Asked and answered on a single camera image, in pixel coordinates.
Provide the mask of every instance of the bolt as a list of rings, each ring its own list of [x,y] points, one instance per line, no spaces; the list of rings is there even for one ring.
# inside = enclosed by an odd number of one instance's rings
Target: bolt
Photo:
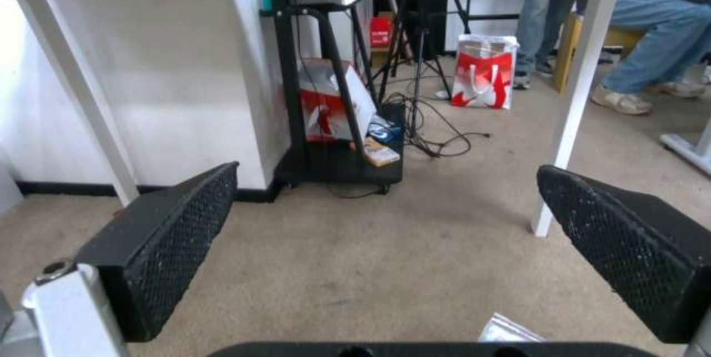
[[[77,263],[74,262],[74,259],[59,259],[54,263],[47,265],[42,270],[42,273],[35,278],[35,284],[37,286],[40,286],[47,282],[54,281],[55,279],[59,279],[62,276],[65,276],[66,274],[73,273],[76,270]]]

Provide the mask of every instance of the chair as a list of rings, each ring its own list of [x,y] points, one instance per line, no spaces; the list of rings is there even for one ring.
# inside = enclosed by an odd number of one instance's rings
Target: chair
[[[553,86],[559,93],[565,91],[568,81],[568,72],[573,61],[573,55],[582,30],[582,16],[571,13],[565,20],[563,33],[558,47],[558,60],[553,72]],[[623,28],[609,28],[605,37],[605,46],[622,46],[622,58],[625,58],[637,42],[644,36],[644,31],[635,31]]]

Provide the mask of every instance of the table leg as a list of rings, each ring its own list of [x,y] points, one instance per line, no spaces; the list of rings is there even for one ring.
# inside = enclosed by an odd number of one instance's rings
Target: table leg
[[[556,167],[564,169],[568,165],[615,1],[588,1],[580,35],[581,41],[575,52],[565,88],[567,102],[561,111],[559,124],[554,133],[553,164]],[[553,220],[553,213],[539,197],[532,222],[535,235],[540,238],[547,236],[551,220]]]
[[[701,133],[701,138],[696,146],[674,134],[663,134],[661,141],[666,147],[677,152],[688,162],[696,165],[706,174],[711,175],[711,119],[706,124],[704,132]]]
[[[96,99],[91,94],[84,74],[82,74],[67,39],[64,37],[57,18],[47,0],[17,0],[25,19],[37,37],[57,78],[76,108],[79,118],[84,121],[98,146],[104,152],[111,170],[112,183],[123,205],[128,205],[138,197],[138,190],[128,165],[124,161],[114,136],[104,120]]]

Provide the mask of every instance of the tripod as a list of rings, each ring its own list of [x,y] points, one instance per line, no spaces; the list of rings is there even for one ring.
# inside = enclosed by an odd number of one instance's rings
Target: tripod
[[[398,13],[395,16],[393,28],[393,32],[396,33],[397,36],[394,37],[394,41],[390,42],[388,48],[388,59],[386,63],[384,64],[383,68],[379,69],[379,71],[377,71],[376,74],[373,76],[373,78],[376,78],[377,76],[379,76],[379,74],[383,75],[383,80],[380,83],[380,94],[378,96],[378,102],[382,103],[383,101],[385,90],[388,87],[388,74],[390,74],[390,70],[393,70],[392,76],[395,76],[398,66],[402,63],[408,63],[412,59],[414,59],[416,62],[413,108],[416,108],[417,106],[417,98],[419,97],[419,87],[422,79],[423,64],[426,64],[427,67],[435,71],[437,76],[439,76],[439,78],[442,80],[442,85],[444,86],[444,89],[447,92],[447,99],[452,99],[452,90],[450,89],[449,83],[447,82],[447,76],[445,76],[444,74],[442,65],[439,63],[436,49],[434,47],[434,42],[432,41],[432,37],[430,36],[432,27],[432,17],[441,15],[441,13],[429,13],[426,9],[424,0],[418,0],[418,8],[416,12],[407,11],[407,2],[408,0],[399,1]],[[460,17],[460,19],[462,19],[462,23],[464,24],[464,31],[465,33],[469,33],[469,14],[465,12],[460,0],[454,0],[454,3],[457,6],[457,15]],[[415,56],[413,56],[412,59],[406,58],[401,60],[399,59],[399,57],[402,55],[405,45],[407,45],[407,43],[412,45],[411,41],[413,39],[405,37],[404,24],[407,21],[414,21],[416,23],[416,27],[414,30],[414,39],[416,39],[417,41],[417,43],[415,44],[415,46],[417,47],[417,53],[415,54]],[[431,56],[431,59],[434,60],[434,66],[432,66],[432,64],[427,61],[427,59],[425,59],[425,53],[428,53],[428,55]],[[406,123],[410,125],[411,134],[414,134],[416,130],[416,117],[416,114],[412,114],[411,123]]]

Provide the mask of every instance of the caster wheel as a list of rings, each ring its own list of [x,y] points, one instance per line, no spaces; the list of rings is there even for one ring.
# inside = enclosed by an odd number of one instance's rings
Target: caster wheel
[[[390,185],[388,183],[381,183],[378,189],[378,195],[387,195],[390,191]]]

